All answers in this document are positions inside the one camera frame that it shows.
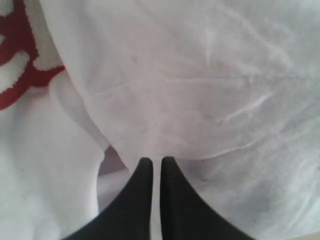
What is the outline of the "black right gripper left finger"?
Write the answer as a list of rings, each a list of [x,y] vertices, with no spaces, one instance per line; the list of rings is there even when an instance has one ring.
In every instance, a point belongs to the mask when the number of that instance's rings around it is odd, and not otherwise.
[[[95,219],[66,240],[149,240],[153,163],[141,158],[118,196]]]

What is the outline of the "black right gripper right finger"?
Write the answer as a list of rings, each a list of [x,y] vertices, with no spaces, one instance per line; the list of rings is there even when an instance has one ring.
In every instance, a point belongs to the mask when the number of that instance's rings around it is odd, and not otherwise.
[[[174,157],[161,162],[160,220],[164,240],[250,240],[206,204]]]

